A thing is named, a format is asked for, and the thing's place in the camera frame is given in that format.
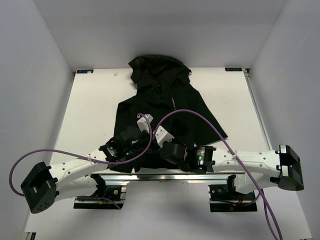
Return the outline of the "black jacket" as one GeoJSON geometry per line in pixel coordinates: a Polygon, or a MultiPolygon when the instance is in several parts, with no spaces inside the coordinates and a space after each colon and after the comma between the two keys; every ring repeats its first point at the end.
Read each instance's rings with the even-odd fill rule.
{"type": "Polygon", "coordinates": [[[114,135],[136,126],[138,114],[150,114],[153,129],[167,114],[181,109],[194,111],[206,118],[217,130],[192,113],[180,112],[168,117],[161,126],[174,136],[173,142],[187,150],[210,145],[227,134],[211,113],[201,94],[190,84],[191,70],[181,61],[162,55],[137,56],[129,62],[136,95],[118,104],[114,135]]]}

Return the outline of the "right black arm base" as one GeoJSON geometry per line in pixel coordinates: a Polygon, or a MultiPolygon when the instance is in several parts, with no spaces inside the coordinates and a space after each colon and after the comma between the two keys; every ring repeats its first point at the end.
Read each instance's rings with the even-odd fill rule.
{"type": "Polygon", "coordinates": [[[257,197],[254,192],[248,194],[235,191],[227,192],[226,184],[208,185],[209,207],[211,213],[257,212],[257,197]]]}

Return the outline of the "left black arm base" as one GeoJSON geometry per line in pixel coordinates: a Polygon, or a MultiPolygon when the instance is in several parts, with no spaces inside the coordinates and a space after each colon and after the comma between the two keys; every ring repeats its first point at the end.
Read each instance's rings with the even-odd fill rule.
{"type": "Polygon", "coordinates": [[[88,197],[77,196],[74,209],[121,210],[126,199],[127,184],[106,182],[101,175],[92,174],[95,191],[88,197]]]}

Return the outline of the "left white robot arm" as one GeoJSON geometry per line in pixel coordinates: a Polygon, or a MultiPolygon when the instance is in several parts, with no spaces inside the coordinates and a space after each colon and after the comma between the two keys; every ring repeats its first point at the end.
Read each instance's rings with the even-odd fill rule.
{"type": "Polygon", "coordinates": [[[103,198],[106,184],[98,172],[135,162],[152,140],[150,126],[130,126],[88,155],[69,153],[73,160],[53,165],[37,163],[20,185],[29,210],[38,214],[66,198],[103,198]]]}

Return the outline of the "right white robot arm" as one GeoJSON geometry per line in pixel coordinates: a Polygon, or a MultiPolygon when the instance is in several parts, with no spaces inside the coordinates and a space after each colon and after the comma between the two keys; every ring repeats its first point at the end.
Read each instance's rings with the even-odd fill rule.
{"type": "Polygon", "coordinates": [[[195,174],[242,172],[230,176],[226,195],[236,200],[243,194],[260,188],[278,187],[286,191],[304,190],[300,157],[289,145],[266,152],[234,152],[213,146],[188,149],[177,143],[164,143],[159,155],[184,172],[195,174]]]}

